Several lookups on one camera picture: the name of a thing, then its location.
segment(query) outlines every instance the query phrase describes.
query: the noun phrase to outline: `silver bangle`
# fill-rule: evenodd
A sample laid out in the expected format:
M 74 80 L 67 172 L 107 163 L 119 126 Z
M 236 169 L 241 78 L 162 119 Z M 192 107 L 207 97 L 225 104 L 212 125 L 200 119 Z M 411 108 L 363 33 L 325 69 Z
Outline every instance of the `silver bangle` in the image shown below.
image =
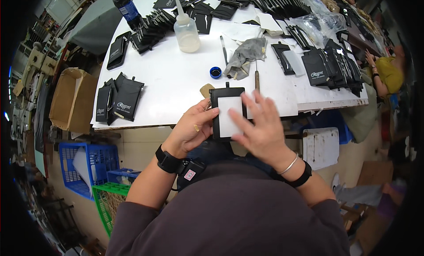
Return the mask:
M 286 173 L 293 166 L 293 164 L 296 162 L 298 157 L 299 157 L 299 154 L 296 153 L 296 158 L 293 160 L 293 162 L 290 164 L 290 166 L 288 168 L 286 168 L 286 170 L 284 170 L 283 172 L 278 173 L 278 175 L 283 175 L 284 173 Z

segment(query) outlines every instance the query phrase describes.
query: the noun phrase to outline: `wristwatch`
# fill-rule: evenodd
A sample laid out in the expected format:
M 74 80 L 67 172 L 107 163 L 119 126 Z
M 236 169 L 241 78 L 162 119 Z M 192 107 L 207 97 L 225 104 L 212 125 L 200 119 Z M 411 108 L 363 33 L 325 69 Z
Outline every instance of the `wristwatch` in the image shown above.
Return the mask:
M 177 173 L 184 161 L 184 158 L 176 158 L 166 151 L 163 152 L 162 145 L 156 150 L 156 158 L 158 159 L 158 166 L 167 173 Z
M 285 181 L 285 183 L 292 186 L 293 188 L 297 188 L 299 186 L 302 186 L 303 184 L 305 184 L 305 182 L 308 181 L 309 177 L 312 176 L 311 166 L 306 161 L 303 160 L 303 162 L 305 162 L 305 171 L 300 176 L 300 178 L 295 180 L 295 181 L 287 181 L 287 180 Z

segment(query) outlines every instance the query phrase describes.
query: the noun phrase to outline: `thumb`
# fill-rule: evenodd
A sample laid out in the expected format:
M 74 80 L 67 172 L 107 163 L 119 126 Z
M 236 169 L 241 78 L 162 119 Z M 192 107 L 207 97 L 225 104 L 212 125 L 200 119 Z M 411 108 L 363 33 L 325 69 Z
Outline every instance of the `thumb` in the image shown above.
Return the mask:
M 219 109 L 217 107 L 211 110 L 201 112 L 196 116 L 198 124 L 204 124 L 205 122 L 210 121 L 216 116 L 218 116 L 218 114 L 219 114 Z

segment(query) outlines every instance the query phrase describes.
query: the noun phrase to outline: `cardboard box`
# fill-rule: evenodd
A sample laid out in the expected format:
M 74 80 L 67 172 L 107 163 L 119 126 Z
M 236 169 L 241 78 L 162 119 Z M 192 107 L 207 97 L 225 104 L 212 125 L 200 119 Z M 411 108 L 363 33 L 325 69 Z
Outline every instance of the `cardboard box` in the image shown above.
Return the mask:
M 98 78 L 84 70 L 65 69 L 50 107 L 52 124 L 65 131 L 89 134 L 97 81 Z

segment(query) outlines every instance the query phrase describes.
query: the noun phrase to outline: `glue bottle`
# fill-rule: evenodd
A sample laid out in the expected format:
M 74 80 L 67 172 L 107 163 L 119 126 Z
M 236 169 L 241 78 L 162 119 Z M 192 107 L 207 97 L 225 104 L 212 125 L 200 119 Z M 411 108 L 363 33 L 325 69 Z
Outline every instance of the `glue bottle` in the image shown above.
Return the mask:
M 177 21 L 174 24 L 178 46 L 182 52 L 192 53 L 200 48 L 196 22 L 184 13 L 180 0 L 175 0 L 178 8 Z

